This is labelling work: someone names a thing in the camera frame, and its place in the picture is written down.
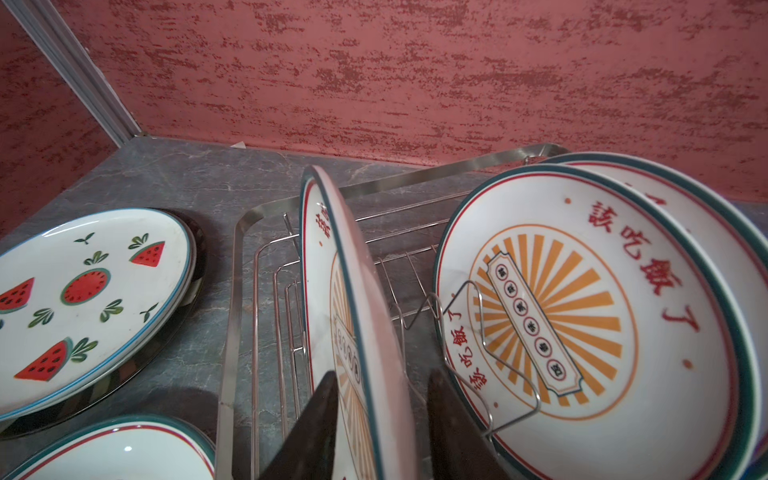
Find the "watermelon pattern white plate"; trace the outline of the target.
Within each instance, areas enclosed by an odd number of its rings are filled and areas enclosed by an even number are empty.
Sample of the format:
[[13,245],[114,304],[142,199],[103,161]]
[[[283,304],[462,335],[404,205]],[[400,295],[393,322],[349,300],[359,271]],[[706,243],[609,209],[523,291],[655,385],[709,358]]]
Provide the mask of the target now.
[[1,418],[52,406],[115,370],[179,304],[197,248],[160,210],[87,215],[1,255]]

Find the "green rim fruit plate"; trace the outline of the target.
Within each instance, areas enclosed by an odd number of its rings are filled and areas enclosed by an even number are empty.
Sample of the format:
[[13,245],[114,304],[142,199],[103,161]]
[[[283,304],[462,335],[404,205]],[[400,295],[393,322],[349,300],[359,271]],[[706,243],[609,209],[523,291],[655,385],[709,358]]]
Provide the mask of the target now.
[[61,438],[8,479],[213,479],[215,451],[197,427],[172,417],[127,415]]

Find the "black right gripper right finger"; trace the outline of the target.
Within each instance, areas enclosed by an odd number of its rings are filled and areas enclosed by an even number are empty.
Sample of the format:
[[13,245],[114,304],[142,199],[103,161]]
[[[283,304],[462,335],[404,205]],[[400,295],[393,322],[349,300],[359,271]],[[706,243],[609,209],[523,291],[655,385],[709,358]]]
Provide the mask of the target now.
[[434,479],[509,479],[479,428],[462,406],[448,376],[433,369],[427,388]]

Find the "brown lettered rim plate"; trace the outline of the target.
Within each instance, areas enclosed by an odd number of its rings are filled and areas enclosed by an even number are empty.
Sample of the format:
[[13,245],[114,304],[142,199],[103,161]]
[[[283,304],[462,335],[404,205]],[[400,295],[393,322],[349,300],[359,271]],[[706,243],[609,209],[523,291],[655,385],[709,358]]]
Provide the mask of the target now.
[[309,377],[337,375],[333,478],[415,479],[416,429],[405,365],[361,230],[319,166],[301,184],[300,256]]

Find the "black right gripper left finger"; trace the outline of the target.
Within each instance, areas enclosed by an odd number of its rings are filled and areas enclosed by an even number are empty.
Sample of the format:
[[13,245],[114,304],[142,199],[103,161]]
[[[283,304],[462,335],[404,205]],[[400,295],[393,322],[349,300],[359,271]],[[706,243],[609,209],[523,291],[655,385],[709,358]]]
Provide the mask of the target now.
[[338,424],[338,381],[328,371],[260,479],[331,479]]

